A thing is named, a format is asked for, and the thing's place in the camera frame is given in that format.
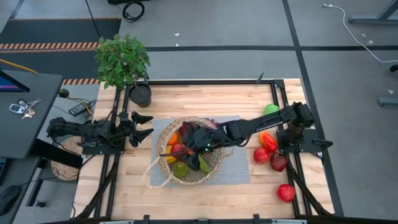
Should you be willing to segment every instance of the black desk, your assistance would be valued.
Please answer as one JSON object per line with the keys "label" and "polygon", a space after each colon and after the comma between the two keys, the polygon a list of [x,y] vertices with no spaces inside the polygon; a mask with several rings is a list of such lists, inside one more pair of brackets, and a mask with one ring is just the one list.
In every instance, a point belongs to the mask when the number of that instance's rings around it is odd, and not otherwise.
{"label": "black desk", "polygon": [[[81,157],[37,139],[61,87],[62,76],[3,71],[30,88],[30,92],[0,93],[0,157],[13,159],[0,185],[0,192],[10,185],[21,185],[31,181],[41,157],[67,165],[71,162],[74,167],[79,167]],[[36,113],[32,118],[22,119],[21,114],[9,111],[9,106],[21,98],[26,102],[42,99],[34,106]],[[0,223],[12,223],[28,186],[22,186],[22,193],[17,202],[9,213],[0,217]]]}

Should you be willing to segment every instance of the wooden tabletop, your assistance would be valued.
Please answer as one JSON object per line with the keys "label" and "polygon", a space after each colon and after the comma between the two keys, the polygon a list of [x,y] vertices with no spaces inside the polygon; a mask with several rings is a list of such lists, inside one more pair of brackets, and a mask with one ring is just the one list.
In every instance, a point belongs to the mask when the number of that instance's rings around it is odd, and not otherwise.
{"label": "wooden tabletop", "polygon": [[[285,79],[285,89],[290,104],[305,103],[303,88],[299,79]],[[156,85],[151,86],[152,104],[140,108],[129,102],[128,113],[137,111],[141,115],[155,118],[179,118],[182,116],[240,116],[253,119],[262,115],[265,105],[272,103],[270,85]],[[104,90],[100,86],[94,119],[105,118],[113,105],[115,89]],[[123,104],[121,93],[119,111]],[[279,102],[282,97],[278,91]],[[152,123],[142,125],[151,128]],[[275,136],[276,128],[268,130]],[[258,213],[261,218],[294,217],[291,203],[281,202],[276,196],[280,184],[287,183],[286,171],[271,169],[270,164],[256,164],[253,151],[261,144],[255,134],[246,151],[249,163],[250,184],[196,185],[149,189],[142,182],[142,174],[150,164],[152,136],[146,138],[137,148],[126,141],[126,152],[120,158],[118,180],[114,196],[113,220],[142,220],[144,215],[151,219],[194,219],[194,218],[252,218]],[[333,205],[326,183],[321,160],[308,153],[301,153],[301,161],[308,188],[329,212]],[[103,156],[95,156],[81,170],[76,190],[76,214],[79,214],[98,189]],[[296,185],[300,211],[304,213],[300,189]],[[106,209],[105,195],[101,214]]]}

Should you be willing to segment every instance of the black pot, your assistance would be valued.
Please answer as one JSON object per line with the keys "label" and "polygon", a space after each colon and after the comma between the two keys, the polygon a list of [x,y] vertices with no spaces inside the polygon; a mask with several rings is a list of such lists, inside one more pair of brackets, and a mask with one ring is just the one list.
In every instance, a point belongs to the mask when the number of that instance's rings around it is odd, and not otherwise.
{"label": "black pot", "polygon": [[132,86],[130,89],[129,97],[138,106],[145,108],[150,105],[150,97],[152,92],[146,84],[137,84],[138,88]]}

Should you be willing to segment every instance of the wicker basket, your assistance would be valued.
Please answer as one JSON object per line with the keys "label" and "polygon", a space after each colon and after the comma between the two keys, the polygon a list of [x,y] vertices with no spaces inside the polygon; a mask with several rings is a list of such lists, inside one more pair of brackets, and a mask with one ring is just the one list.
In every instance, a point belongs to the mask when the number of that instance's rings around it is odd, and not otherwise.
{"label": "wicker basket", "polygon": [[[169,139],[172,137],[173,133],[177,132],[178,129],[182,126],[184,122],[188,123],[196,123],[200,126],[207,126],[209,128],[216,129],[213,123],[211,121],[205,119],[205,118],[199,118],[196,116],[189,116],[189,117],[183,117],[176,119],[173,121],[171,124],[169,124],[160,134],[159,140],[157,141],[156,145],[156,151],[157,151],[157,157],[153,161],[153,163],[145,170],[144,175],[142,176],[142,180],[144,181],[145,185],[147,187],[150,187],[152,189],[158,189],[161,187],[164,187],[167,183],[172,182],[178,185],[195,185],[195,184],[200,184],[203,181],[205,181],[207,178],[209,178],[211,175],[213,175],[221,165],[223,159],[226,156],[230,156],[232,154],[232,151],[230,153],[225,153],[225,149],[217,149],[214,150],[211,153],[203,154],[201,155],[204,160],[207,161],[210,172],[205,174],[202,171],[195,172],[193,170],[189,170],[188,175],[182,179],[176,178],[173,175],[172,172],[172,165],[173,164],[168,164],[166,157],[160,157],[159,154],[165,154],[166,148],[167,148],[167,143]],[[150,183],[146,181],[146,176],[149,173],[150,169],[156,165],[159,164],[160,169],[163,171],[165,176],[167,177],[166,181],[163,184],[160,184],[158,186],[151,186]]]}

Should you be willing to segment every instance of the floor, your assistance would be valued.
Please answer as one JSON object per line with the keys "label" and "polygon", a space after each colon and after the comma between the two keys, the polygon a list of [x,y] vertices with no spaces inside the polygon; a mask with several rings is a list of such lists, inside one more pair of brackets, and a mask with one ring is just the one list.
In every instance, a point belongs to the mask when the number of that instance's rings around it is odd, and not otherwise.
{"label": "floor", "polygon": [[[5,0],[0,2],[0,30],[18,2],[23,4],[15,14],[17,18],[90,16],[82,0]],[[391,209],[398,207],[398,178],[394,172],[398,158],[398,107],[377,105],[379,96],[398,96],[398,73],[387,72],[392,63],[379,63],[363,50],[307,49],[302,52],[303,60],[298,61],[301,51],[235,47],[293,46],[284,2],[149,1],[144,2],[146,13],[142,19],[132,24],[122,21],[119,33],[136,35],[148,47],[213,46],[211,50],[149,52],[151,79],[257,78],[264,72],[264,78],[304,80],[308,98],[313,92],[325,136],[335,143],[329,154],[344,215],[398,220],[398,214]],[[323,2],[317,0],[287,2],[301,46],[357,45],[344,30],[341,11],[324,8]],[[327,1],[342,7],[347,15],[377,14],[388,2]],[[120,16],[120,9],[105,0],[88,3],[95,17]],[[398,26],[348,27],[367,45],[398,45]],[[374,53],[382,60],[398,59],[396,50]],[[73,96],[87,99],[95,98],[98,92],[97,85],[67,88]],[[71,107],[60,100],[56,105],[66,110]],[[63,114],[53,108],[49,119],[52,116]],[[51,195],[40,194],[39,199],[46,200],[49,207],[21,207],[14,223],[52,222],[69,217],[75,186],[48,182],[44,187]]]}

